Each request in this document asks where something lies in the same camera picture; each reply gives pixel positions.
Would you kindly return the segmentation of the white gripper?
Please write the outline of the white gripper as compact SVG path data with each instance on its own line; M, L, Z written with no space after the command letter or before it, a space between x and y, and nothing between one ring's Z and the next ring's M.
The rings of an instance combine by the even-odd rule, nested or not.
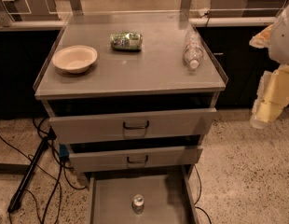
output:
M265 71L258 85L250 123L264 129L289 105L289 4L273 25L251 38L249 45L268 48L269 58L281 64L273 72Z

